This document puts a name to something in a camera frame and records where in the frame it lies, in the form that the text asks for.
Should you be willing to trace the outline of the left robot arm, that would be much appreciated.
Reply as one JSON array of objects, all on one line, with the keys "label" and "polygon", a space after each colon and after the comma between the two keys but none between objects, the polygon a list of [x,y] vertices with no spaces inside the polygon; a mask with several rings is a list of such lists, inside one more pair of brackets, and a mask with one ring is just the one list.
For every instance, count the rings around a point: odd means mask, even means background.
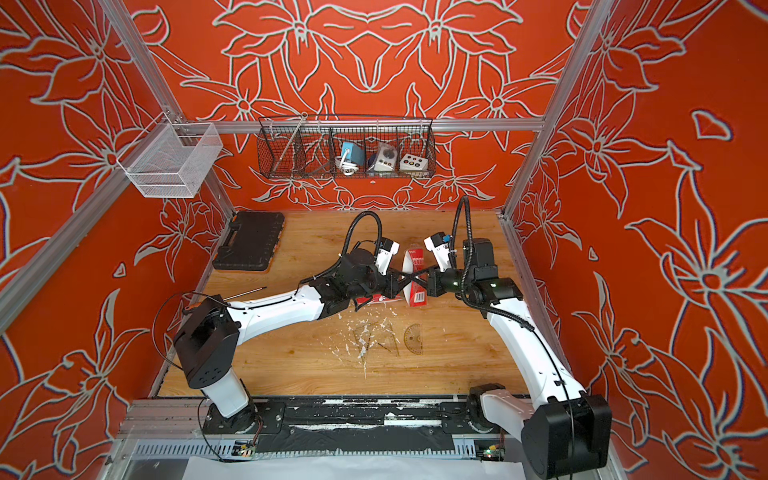
[{"label": "left robot arm", "polygon": [[415,278],[390,267],[398,248],[383,236],[379,215],[364,211],[350,224],[336,261],[300,280],[296,289],[245,302],[206,297],[173,339],[188,386],[201,391],[224,419],[253,421],[256,407],[233,367],[237,348],[263,334],[325,319],[349,306],[359,310],[377,295],[395,298]]}]

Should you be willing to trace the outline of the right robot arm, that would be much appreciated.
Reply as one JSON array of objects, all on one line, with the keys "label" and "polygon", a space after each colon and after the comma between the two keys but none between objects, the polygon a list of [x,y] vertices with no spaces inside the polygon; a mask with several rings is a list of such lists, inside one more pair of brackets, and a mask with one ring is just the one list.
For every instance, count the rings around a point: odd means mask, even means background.
[{"label": "right robot arm", "polygon": [[473,393],[481,422],[498,426],[522,446],[540,479],[573,478],[608,463],[612,411],[589,395],[535,325],[524,295],[500,276],[493,244],[474,235],[468,197],[457,205],[452,232],[424,241],[434,266],[412,273],[428,296],[452,294],[479,312],[502,339],[528,389],[523,401],[505,388],[484,385]]}]

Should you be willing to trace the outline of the clear protractor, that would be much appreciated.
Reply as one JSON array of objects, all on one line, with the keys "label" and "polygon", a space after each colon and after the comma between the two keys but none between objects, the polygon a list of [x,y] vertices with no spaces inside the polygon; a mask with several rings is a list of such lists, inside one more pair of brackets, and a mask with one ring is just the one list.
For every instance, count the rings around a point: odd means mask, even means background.
[{"label": "clear protractor", "polygon": [[409,325],[403,334],[405,347],[414,355],[423,354],[422,325],[414,323]]}]

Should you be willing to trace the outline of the clear triangle ruler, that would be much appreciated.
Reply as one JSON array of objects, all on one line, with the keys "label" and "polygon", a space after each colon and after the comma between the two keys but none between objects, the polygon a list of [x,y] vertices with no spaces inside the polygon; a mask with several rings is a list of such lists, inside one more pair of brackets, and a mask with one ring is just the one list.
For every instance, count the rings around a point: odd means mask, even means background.
[{"label": "clear triangle ruler", "polygon": [[396,356],[399,355],[397,335],[388,319],[373,326],[370,341],[373,346],[381,347]]}]

